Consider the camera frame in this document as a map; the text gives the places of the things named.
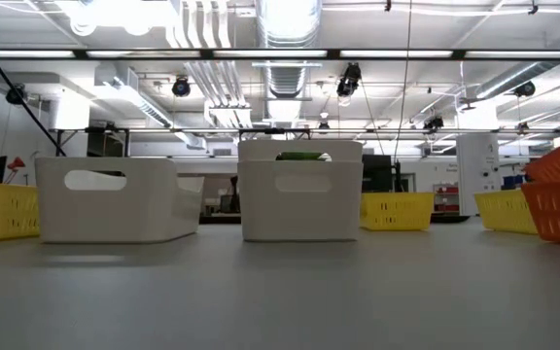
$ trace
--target storage bin handle hole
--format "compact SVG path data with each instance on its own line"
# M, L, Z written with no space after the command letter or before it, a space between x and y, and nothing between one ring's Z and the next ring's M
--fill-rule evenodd
M120 191L126 176L120 171L71 170L64 176L64 185L71 191Z

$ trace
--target ventilation duct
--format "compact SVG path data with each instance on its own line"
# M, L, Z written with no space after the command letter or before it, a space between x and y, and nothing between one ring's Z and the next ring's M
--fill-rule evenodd
M322 0L257 0L260 46L266 49L301 49L316 45ZM268 97L292 99L303 94L306 68L267 67ZM290 108L284 104L291 103ZM299 115L299 101L268 101L273 119L292 120Z
M119 71L114 64L103 62L94 71L94 84L109 87L114 97L132 103L144 115L165 128L183 127L175 124L170 114L159 107L151 97L139 91L139 78L130 68ZM202 137L184 132L175 132L174 135L185 142L190 150L206 150L206 140Z

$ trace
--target black cable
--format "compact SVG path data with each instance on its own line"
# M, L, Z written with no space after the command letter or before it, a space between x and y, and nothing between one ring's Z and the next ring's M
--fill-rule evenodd
M401 128L403 126L403 111L405 110L405 92L407 91L407 69L409 67L409 45L412 39L412 0L409 0L409 17L407 19L407 53L405 54L405 74L403 76L403 96L401 100L401 117L399 119L399 129L397 130L397 143L395 144L395 157L397 161L397 150L399 149L399 140L401 138Z
M45 127L38 121L38 119L36 118L36 116L34 116L34 113L31 111L31 109L29 109L29 106L27 105L27 103L25 102L25 100L23 99L22 95L20 94L20 92L18 92L18 90L15 88L15 86L12 84L12 82L10 81L10 78L8 78L8 76L6 75L6 72L4 72L4 70L1 68L0 66L0 75L1 78L3 78L3 80L6 82L6 84L8 85L8 87L10 87L10 89L12 91L15 92L15 94L17 95L17 98L20 100L21 105L23 106L23 109L25 110L25 112L27 112L27 114L29 115L29 117L31 117L32 120L34 120L34 122L36 123L36 125L38 125L38 127L40 127L40 129L42 130L42 132L49 138L49 140L53 143L53 145L55 146L55 149L63 156L66 157L66 154L64 153L64 151L61 149L61 147L59 147L59 145L57 145L57 142L55 142L55 139L53 139L53 137L49 134L49 132L45 129Z

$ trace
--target ceiling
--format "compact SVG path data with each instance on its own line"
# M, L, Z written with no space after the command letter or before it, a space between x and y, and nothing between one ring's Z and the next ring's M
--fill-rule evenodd
M19 0L2 2L25 11L34 11ZM321 48L406 48L408 29L411 48L432 49L546 49L560 38L560 14L539 12L491 17L427 16L413 14L409 25L409 1L393 0L395 10L386 13L370 9L383 1L324 0L319 47ZM487 12L501 3L498 0L423 0L414 1L414 9L439 12ZM498 11L525 10L530 0L505 1ZM559 9L560 1L536 1L540 9ZM42 11L56 11L53 2L34 1ZM228 31L234 47L257 46L256 19L241 14L254 9L254 1L230 0ZM64 14L28 14L0 7L0 48L169 48L164 29L153 28L144 36L132 36L122 28L99 27L90 36L78 37L70 33L70 19ZM10 72L53 72L65 77L100 98L94 89L93 61L6 61L4 68ZM252 120L265 116L265 89L263 72L253 68L250 61L237 61L237 72L246 96L252 106ZM305 97L300 110L300 125L316 126L322 112L329 113L332 127L367 127L375 121L377 126L411 127L419 112L441 97L442 93L456 87L480 85L509 68L516 62L471 61L364 61L360 63L363 85L352 96L351 104L340 107L335 96L337 77L346 62L322 61L321 67L311 68L307 79ZM185 98L175 98L170 89L177 74L186 74L180 61L128 61L123 62L140 76L141 89L164 110L173 113L178 121L190 126L205 126L202 117L204 97L195 84ZM323 82L324 88L317 85ZM560 66L533 80L537 87L534 97L521 98L520 108L511 96L495 99L499 122L513 125L536 114L560 108ZM93 106L92 117L110 119L123 126L146 126L145 116L130 103L105 100L103 107ZM454 126L454 118L445 119ZM546 120L541 127L560 125L560 117Z

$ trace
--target security camera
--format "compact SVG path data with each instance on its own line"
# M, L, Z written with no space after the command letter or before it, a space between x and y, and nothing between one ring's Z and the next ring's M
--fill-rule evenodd
M176 83L172 86L172 93L174 93L176 97L185 97L192 91L190 89L190 83L188 83L187 80L187 77L176 78Z

